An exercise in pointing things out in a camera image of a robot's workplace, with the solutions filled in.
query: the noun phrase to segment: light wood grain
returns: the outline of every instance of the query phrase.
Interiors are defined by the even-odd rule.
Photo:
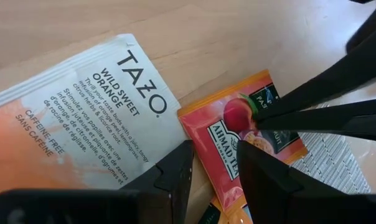
[[[132,33],[184,106],[265,68],[281,95],[339,60],[375,9],[346,0],[0,0],[0,91]],[[213,195],[195,159],[187,223]]]

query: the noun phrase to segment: peach illustration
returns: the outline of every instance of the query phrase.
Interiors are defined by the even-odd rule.
[[[224,107],[224,123],[228,130],[237,134],[254,128],[249,103],[243,98],[234,98]]]

